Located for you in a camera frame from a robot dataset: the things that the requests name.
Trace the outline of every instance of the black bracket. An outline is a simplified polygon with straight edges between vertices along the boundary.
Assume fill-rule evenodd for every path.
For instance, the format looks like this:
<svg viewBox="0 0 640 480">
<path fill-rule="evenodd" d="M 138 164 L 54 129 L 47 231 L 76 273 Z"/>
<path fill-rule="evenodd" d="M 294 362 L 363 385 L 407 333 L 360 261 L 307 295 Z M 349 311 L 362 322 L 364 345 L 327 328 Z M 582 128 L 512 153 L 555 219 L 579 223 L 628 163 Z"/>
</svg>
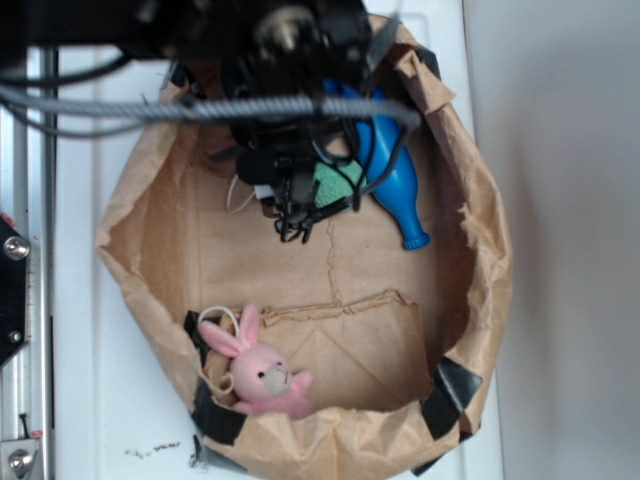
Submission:
<svg viewBox="0 0 640 480">
<path fill-rule="evenodd" d="M 0 367 L 25 343 L 29 244 L 0 219 Z"/>
</svg>

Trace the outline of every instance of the paper bag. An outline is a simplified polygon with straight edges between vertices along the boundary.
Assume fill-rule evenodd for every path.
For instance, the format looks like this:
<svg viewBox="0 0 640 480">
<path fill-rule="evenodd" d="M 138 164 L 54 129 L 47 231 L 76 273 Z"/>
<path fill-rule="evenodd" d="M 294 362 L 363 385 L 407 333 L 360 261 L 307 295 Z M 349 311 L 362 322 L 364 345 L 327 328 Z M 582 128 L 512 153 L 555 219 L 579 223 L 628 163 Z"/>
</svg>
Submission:
<svg viewBox="0 0 640 480">
<path fill-rule="evenodd" d="M 152 125 L 131 155 L 97 247 L 217 464 L 274 480 L 419 474 L 480 426 L 511 296 L 510 237 L 453 94 L 418 48 L 401 27 L 378 80 L 425 119 L 408 142 L 432 237 L 419 250 L 402 248 L 369 197 L 306 245 L 280 243 L 258 202 L 230 214 L 233 164 L 208 155 L 229 138 L 223 126 Z M 193 65 L 209 96 L 214 67 Z M 169 86 L 162 100 L 183 93 Z M 228 408 L 228 360 L 199 352 L 185 329 L 188 311 L 249 302 L 265 309 L 261 340 L 316 373 L 310 417 Z"/>
</svg>

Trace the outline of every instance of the blue plastic bottle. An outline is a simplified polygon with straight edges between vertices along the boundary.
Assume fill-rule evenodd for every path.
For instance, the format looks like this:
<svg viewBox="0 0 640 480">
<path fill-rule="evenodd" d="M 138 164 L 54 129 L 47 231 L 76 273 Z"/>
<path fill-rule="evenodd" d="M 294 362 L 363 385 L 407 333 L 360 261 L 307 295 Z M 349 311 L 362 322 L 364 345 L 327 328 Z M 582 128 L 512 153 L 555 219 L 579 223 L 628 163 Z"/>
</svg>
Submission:
<svg viewBox="0 0 640 480">
<path fill-rule="evenodd" d="M 325 88 L 329 92 L 341 93 L 345 98 L 360 98 L 358 92 L 346 85 L 326 82 Z M 377 88 L 372 98 L 374 100 L 386 100 L 384 91 Z M 393 146 L 400 134 L 398 124 L 393 118 L 373 117 L 375 134 L 372 135 L 369 125 L 365 122 L 357 122 L 356 128 L 360 137 L 360 150 L 358 162 L 365 168 L 371 139 L 374 137 L 374 151 L 371 163 L 367 169 L 367 182 L 374 182 L 387 168 Z M 406 147 L 402 147 L 396 165 L 391 175 L 373 191 L 375 199 L 393 215 L 400 225 L 404 235 L 404 248 L 415 250 L 427 245 L 431 238 L 422 230 L 416 202 L 418 199 L 418 179 L 413 168 L 413 162 Z"/>
</svg>

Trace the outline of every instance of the stuffed bunny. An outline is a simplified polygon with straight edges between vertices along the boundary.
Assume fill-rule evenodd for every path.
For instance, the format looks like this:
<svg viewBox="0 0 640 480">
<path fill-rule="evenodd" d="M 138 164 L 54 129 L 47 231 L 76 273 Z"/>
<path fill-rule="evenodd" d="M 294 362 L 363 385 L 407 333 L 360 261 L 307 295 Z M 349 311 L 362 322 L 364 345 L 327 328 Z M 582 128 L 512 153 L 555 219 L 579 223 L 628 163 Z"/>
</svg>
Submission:
<svg viewBox="0 0 640 480">
<path fill-rule="evenodd" d="M 239 326 L 233 315 L 231 318 L 236 325 L 236 337 L 212 322 L 199 322 L 198 332 L 212 349 L 233 359 L 229 372 L 240 401 L 232 408 L 248 415 L 283 412 L 293 420 L 311 415 L 313 407 L 305 395 L 313 374 L 293 375 L 280 352 L 258 342 L 260 313 L 254 304 L 244 308 Z"/>
</svg>

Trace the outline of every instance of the white wall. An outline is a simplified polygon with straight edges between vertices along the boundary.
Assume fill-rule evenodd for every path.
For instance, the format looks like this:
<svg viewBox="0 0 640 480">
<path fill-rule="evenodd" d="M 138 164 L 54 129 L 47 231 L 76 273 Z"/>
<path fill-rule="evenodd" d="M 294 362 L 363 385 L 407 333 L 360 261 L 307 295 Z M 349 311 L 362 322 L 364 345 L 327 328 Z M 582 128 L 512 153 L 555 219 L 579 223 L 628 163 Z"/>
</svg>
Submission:
<svg viewBox="0 0 640 480">
<path fill-rule="evenodd" d="M 505 478 L 640 475 L 640 2 L 465 0 L 515 294 Z"/>
</svg>

